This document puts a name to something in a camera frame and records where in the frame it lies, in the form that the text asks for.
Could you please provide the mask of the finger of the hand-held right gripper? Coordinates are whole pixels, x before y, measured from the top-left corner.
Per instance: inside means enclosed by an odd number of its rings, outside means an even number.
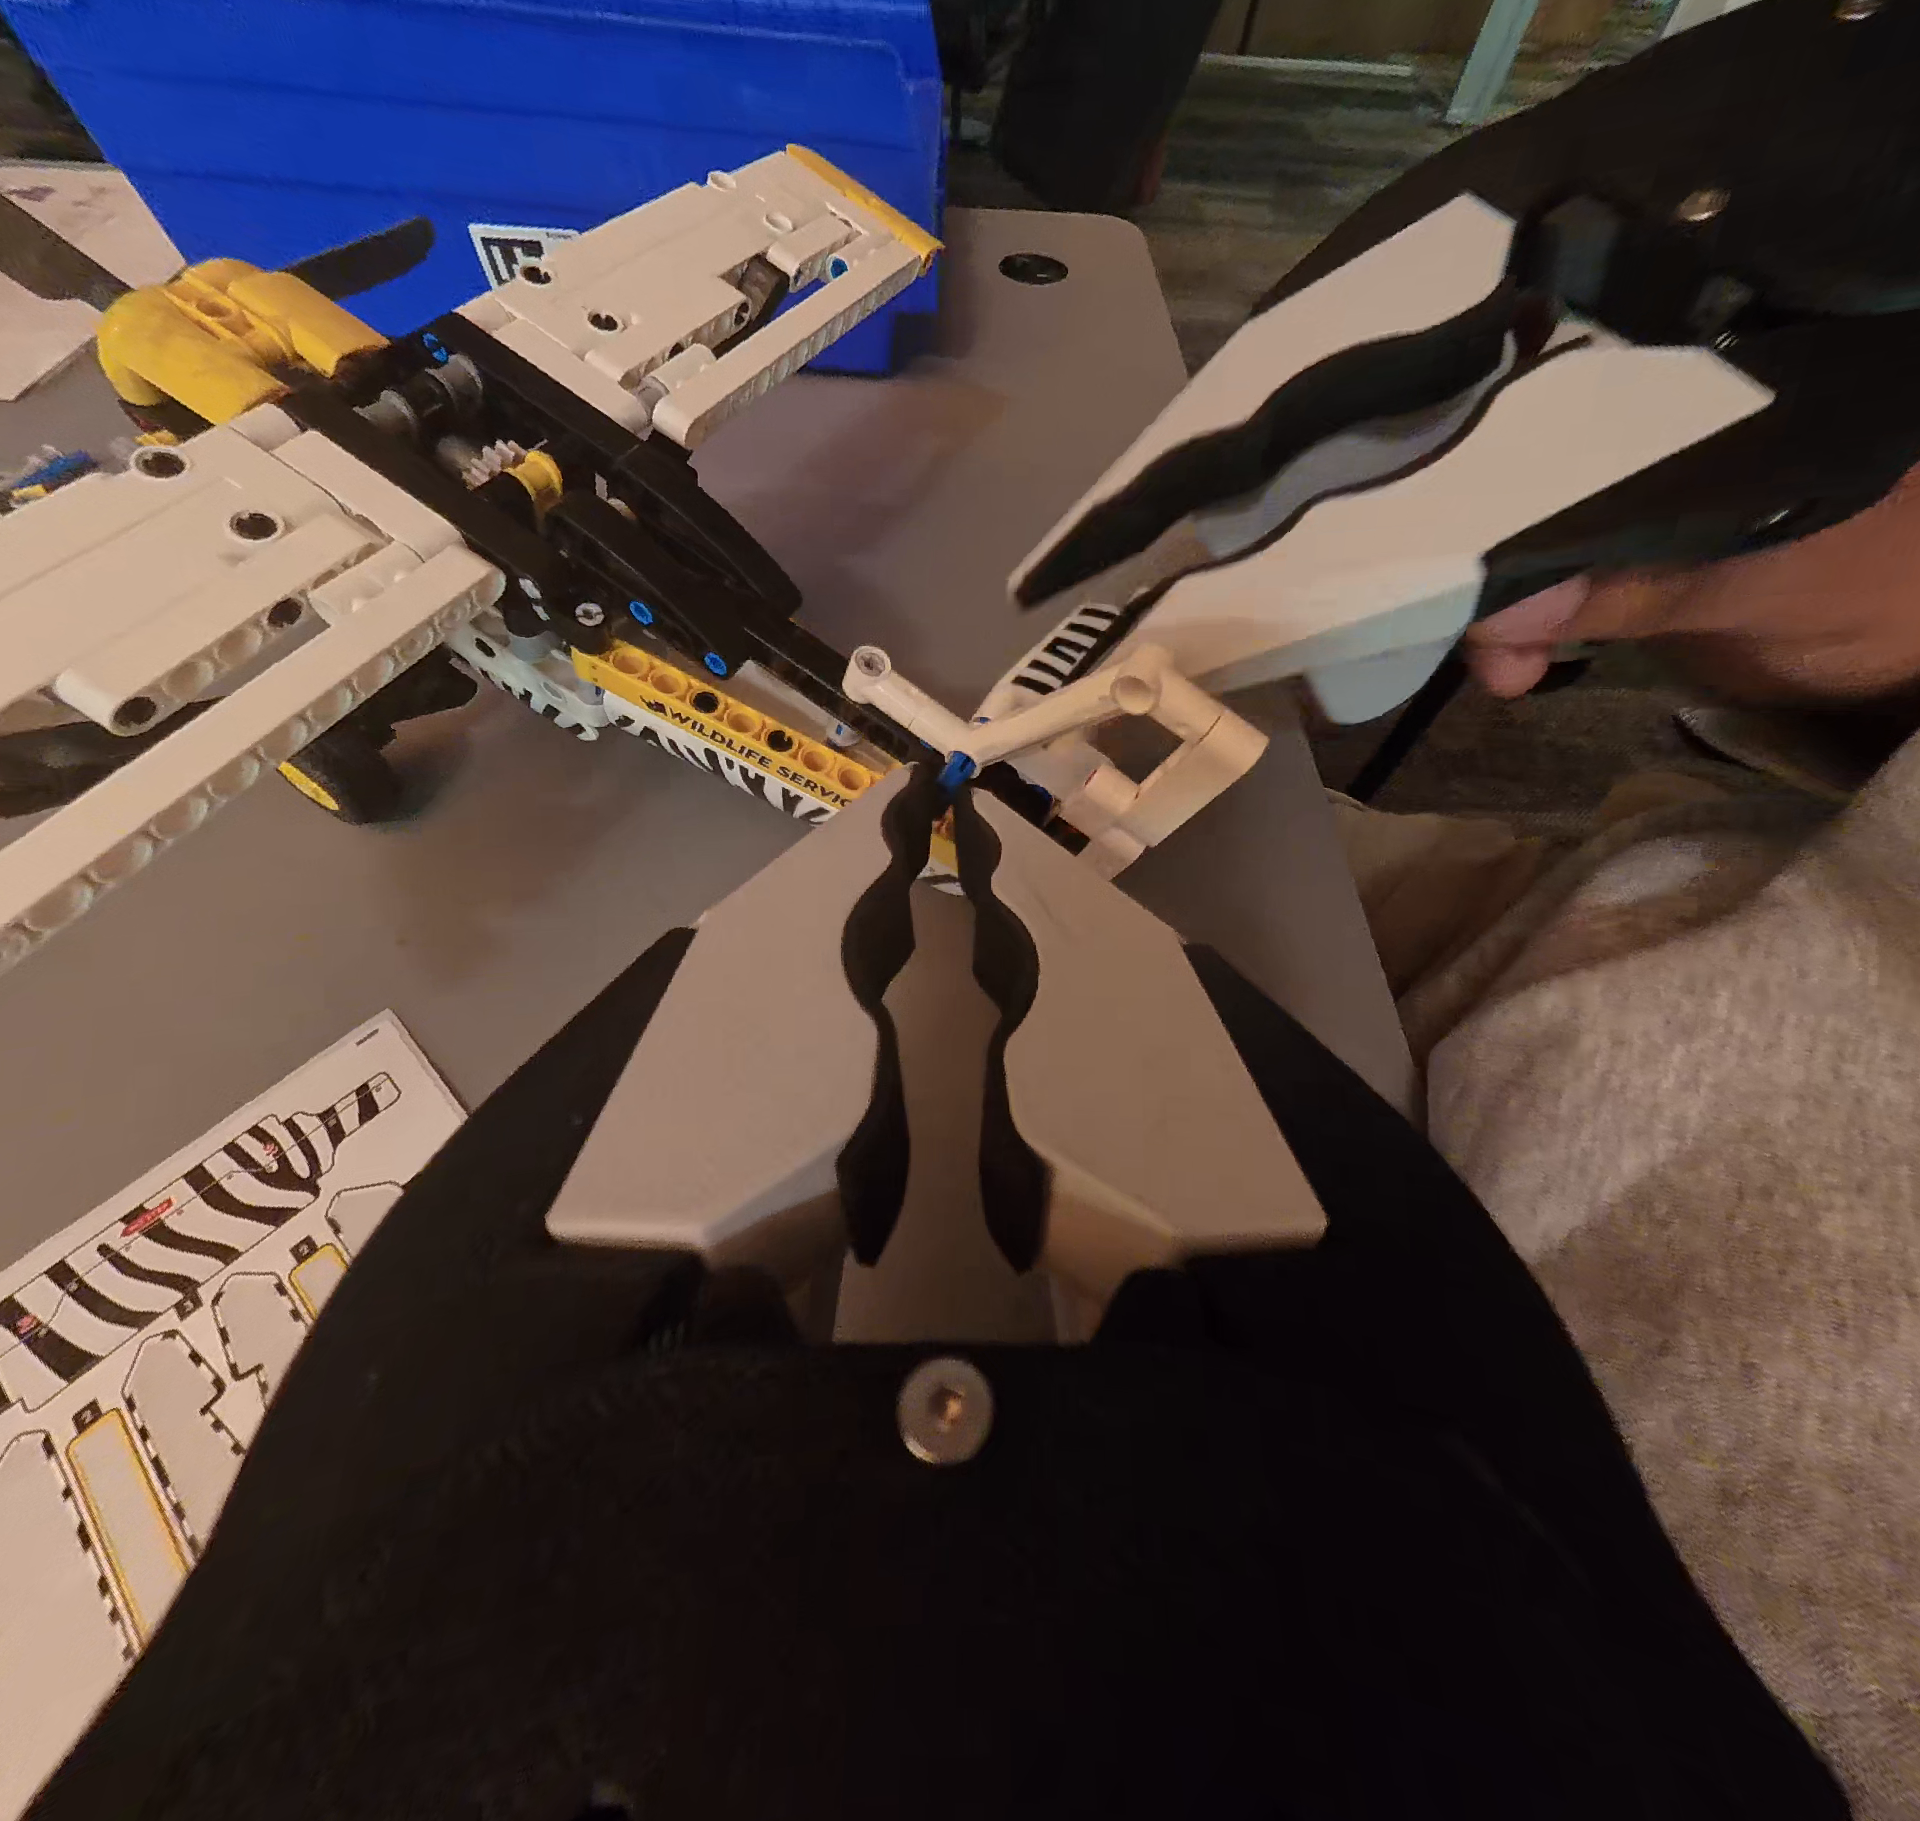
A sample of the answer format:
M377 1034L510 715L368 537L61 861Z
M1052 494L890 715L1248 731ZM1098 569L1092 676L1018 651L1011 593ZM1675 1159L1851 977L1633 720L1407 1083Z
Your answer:
M1143 566L1148 587L1273 557L1310 512L1439 464L1550 360L1550 304L1514 272L1520 227L1456 197L1231 337L1010 574L1018 609Z
M1709 346L1576 331L1439 451L1178 578L1133 641L1217 695L1301 678L1318 697L1408 697L1470 625L1497 545L1770 405Z

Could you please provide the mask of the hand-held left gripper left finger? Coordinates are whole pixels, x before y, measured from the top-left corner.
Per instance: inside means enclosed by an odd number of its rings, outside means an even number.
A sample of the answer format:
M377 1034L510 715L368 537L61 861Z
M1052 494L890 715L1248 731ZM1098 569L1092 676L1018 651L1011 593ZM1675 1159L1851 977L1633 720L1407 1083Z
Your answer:
M912 1137L887 991L915 948L919 772L896 771L692 930L546 1229L711 1267L875 1263Z

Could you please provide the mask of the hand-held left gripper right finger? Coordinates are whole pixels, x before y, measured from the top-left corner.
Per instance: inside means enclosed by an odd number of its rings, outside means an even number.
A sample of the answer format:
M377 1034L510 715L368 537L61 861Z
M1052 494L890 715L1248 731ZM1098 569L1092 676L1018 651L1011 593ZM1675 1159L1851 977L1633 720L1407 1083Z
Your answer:
M1136 1273L1318 1245L1326 1212L1181 936L974 787L956 857L996 1011L981 1203L1011 1267L1103 1308Z

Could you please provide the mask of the white yellow lego airplane model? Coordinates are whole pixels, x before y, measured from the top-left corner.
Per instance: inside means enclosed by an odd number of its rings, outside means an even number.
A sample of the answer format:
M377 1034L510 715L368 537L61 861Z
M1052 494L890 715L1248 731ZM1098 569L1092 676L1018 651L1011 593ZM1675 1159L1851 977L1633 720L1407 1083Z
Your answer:
M800 824L912 762L1114 879L1267 734L1083 606L956 720L838 651L695 448L933 269L941 242L823 154L716 168L407 333L347 300L424 218L288 268L121 285L98 365L137 440L5 480L5 967L282 776L398 815L407 721L502 689Z

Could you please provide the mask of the person's right hand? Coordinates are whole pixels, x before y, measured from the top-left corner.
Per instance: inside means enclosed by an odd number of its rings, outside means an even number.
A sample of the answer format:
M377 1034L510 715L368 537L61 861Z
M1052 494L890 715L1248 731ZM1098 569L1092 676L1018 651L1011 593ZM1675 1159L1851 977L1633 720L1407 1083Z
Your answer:
M1562 648L1646 643L1746 705L1866 705L1917 691L1918 471L1808 537L1698 567L1585 574L1470 625L1462 656L1515 697Z

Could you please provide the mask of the zebra striped sticker sheet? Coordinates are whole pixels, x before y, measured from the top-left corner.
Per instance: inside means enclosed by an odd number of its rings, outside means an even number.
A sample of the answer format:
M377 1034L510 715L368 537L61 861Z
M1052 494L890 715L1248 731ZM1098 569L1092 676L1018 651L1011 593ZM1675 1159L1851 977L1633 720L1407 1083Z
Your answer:
M5 1775L150 1641L323 1303L465 1115L383 1013L5 1273Z

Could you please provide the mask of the blue plastic bin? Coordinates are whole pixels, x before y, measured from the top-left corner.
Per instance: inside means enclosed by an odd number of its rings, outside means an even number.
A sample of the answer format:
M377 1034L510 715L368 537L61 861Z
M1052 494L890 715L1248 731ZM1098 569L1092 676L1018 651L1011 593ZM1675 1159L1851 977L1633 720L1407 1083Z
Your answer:
M413 215L424 326L641 200L807 146L944 228L931 0L3 0L182 256L289 265Z

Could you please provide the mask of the laminated paper sheet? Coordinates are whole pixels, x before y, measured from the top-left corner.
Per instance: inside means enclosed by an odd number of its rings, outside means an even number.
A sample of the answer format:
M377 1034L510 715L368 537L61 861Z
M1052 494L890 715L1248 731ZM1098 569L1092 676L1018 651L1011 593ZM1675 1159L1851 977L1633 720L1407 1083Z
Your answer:
M126 175L108 165L3 162L5 200L42 218L113 277L155 283L182 265L181 248ZM102 310L48 300L3 272L3 400L15 403L91 350Z

